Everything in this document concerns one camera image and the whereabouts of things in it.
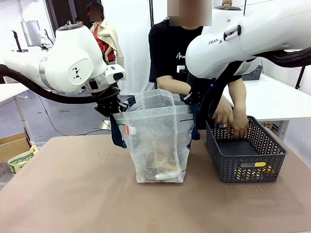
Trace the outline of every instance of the red label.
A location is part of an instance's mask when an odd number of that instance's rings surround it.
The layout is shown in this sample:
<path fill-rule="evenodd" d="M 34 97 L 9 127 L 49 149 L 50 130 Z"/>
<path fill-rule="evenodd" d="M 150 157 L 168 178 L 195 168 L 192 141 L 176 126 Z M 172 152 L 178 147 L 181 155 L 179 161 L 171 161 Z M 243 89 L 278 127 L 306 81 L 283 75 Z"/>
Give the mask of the red label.
<path fill-rule="evenodd" d="M 125 132 L 125 134 L 130 134 L 130 130 L 129 130 L 128 126 L 124 127 L 124 132 Z"/>

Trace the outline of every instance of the white curtain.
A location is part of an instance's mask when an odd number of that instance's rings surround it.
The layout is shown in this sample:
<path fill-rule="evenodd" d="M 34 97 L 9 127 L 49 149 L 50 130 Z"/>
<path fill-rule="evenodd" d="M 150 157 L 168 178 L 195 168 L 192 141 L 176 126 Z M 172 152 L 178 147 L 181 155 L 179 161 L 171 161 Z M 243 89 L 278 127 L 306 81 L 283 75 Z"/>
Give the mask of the white curtain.
<path fill-rule="evenodd" d="M 150 53 L 148 0 L 102 0 L 107 22 L 119 37 L 124 55 L 126 81 L 119 81 L 121 95 L 135 95 L 154 87 L 149 82 Z"/>
<path fill-rule="evenodd" d="M 167 0 L 153 0 L 154 22 L 162 22 L 167 17 Z"/>

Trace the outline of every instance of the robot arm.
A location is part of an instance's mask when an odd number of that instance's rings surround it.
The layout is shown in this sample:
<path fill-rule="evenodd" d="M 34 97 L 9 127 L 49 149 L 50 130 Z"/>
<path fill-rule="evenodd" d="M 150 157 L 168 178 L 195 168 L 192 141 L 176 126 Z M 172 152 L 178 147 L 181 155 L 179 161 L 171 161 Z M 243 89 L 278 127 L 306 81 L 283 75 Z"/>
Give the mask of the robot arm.
<path fill-rule="evenodd" d="M 274 0 L 270 9 L 241 17 L 220 33 L 195 38 L 186 53 L 189 72 L 195 77 L 191 95 L 198 96 L 206 79 L 217 79 L 203 97 L 199 96 L 205 117 L 215 112 L 225 86 L 234 75 L 252 71 L 251 62 L 265 57 L 283 67 L 311 65 L 311 2 Z M 287 53 L 284 50 L 301 50 Z"/>
<path fill-rule="evenodd" d="M 57 41 L 49 52 L 7 52 L 0 76 L 9 76 L 37 94 L 61 103 L 97 102 L 96 110 L 104 116 L 124 111 L 126 106 L 112 85 L 124 80 L 120 65 L 107 66 L 101 50 L 83 25 L 67 25 L 56 31 Z M 89 97 L 65 97 L 47 90 L 74 92 L 85 85 Z"/>
<path fill-rule="evenodd" d="M 89 92 L 98 93 L 125 78 L 120 65 L 106 65 L 86 26 L 63 26 L 56 36 L 49 52 L 8 52 L 4 64 L 37 85 L 60 92 L 74 92 L 86 84 Z"/>

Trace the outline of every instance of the hand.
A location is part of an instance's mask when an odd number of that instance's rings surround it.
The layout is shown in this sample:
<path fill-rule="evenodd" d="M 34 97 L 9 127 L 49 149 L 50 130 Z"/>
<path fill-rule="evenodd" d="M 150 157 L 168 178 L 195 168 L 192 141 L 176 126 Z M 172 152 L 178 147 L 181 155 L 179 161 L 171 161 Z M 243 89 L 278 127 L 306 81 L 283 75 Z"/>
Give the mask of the hand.
<path fill-rule="evenodd" d="M 233 121 L 228 123 L 227 132 L 230 133 L 233 129 L 233 137 L 243 137 L 249 130 L 248 118 L 246 116 L 246 109 L 235 107 L 233 109 Z"/>
<path fill-rule="evenodd" d="M 231 105 L 224 96 L 220 99 L 213 120 L 216 120 L 218 124 L 230 124 L 230 122 L 233 122 Z"/>
<path fill-rule="evenodd" d="M 107 65 L 109 64 L 109 59 L 108 59 L 108 55 L 105 54 L 105 60 L 106 60 L 106 63 Z"/>

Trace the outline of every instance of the white table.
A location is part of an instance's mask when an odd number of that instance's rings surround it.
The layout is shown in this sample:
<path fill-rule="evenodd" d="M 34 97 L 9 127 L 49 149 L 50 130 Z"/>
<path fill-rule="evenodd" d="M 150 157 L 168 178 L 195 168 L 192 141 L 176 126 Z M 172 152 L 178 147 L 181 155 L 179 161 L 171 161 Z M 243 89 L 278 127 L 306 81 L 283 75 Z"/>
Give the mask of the white table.
<path fill-rule="evenodd" d="M 29 128 L 27 118 L 24 116 L 20 104 L 18 102 L 18 95 L 24 91 L 27 91 L 28 88 L 20 83 L 11 83 L 11 84 L 0 84 L 0 106 L 14 101 L 17 111 L 20 116 L 20 120 L 23 122 L 24 127 L 30 137 L 31 143 L 34 144 L 34 136 Z"/>
<path fill-rule="evenodd" d="M 246 113 L 259 121 L 281 121 L 278 137 L 284 140 L 291 119 L 311 118 L 311 96 L 280 81 L 261 75 L 258 81 L 245 81 Z M 228 87 L 224 96 L 231 104 Z"/>

